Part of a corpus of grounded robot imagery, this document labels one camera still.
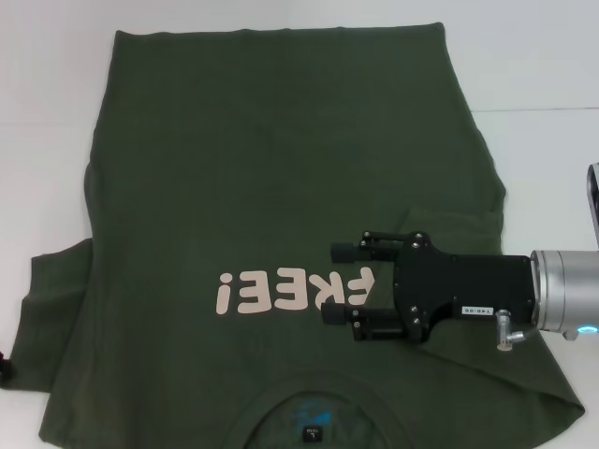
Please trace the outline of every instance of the blue light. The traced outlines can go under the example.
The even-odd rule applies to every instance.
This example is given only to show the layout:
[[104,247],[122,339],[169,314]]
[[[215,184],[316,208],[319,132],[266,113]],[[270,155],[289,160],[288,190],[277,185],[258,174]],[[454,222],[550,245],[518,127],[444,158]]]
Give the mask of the blue light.
[[596,334],[599,332],[599,328],[595,326],[583,326],[578,328],[578,333],[580,334]]

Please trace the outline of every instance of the white surface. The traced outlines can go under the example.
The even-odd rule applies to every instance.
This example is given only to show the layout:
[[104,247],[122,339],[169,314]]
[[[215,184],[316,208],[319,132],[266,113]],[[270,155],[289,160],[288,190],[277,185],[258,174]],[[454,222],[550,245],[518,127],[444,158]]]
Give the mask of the white surface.
[[[0,0],[0,348],[12,347],[29,259],[90,234],[82,178],[114,32],[443,22],[460,84],[508,189],[504,249],[596,248],[585,197],[599,161],[593,0]],[[596,448],[599,338],[548,343],[587,414],[544,449]],[[37,438],[46,397],[0,392],[0,447]]]

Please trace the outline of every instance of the shirt sleeve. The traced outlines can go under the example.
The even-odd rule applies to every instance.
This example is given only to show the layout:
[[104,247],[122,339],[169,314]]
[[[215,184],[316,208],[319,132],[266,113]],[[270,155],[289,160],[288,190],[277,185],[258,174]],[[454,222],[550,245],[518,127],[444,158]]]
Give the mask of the shirt sleeve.
[[4,389],[50,392],[80,305],[92,265],[92,240],[60,253],[32,259],[31,287],[22,301],[11,375]]

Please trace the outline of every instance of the t-shirt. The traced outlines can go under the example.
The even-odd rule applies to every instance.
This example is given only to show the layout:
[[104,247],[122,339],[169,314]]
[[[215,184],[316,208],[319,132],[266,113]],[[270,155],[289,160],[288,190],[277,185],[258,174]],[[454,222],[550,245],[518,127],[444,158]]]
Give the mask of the t-shirt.
[[327,301],[393,307],[391,264],[333,265],[334,241],[501,251],[440,23],[119,32],[85,194],[93,238],[34,259],[3,385],[51,392],[45,442],[518,449],[583,414],[539,337],[506,355],[494,323],[422,345],[322,323]]

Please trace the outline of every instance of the neckline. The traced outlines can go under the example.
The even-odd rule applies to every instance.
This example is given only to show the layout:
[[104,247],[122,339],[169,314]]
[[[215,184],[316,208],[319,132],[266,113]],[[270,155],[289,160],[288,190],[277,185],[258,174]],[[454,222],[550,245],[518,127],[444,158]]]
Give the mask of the neckline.
[[300,393],[328,393],[356,403],[373,420],[388,449],[413,449],[397,415],[360,380],[329,371],[310,371],[282,381],[259,395],[225,436],[222,449],[242,449],[266,416],[279,404]]

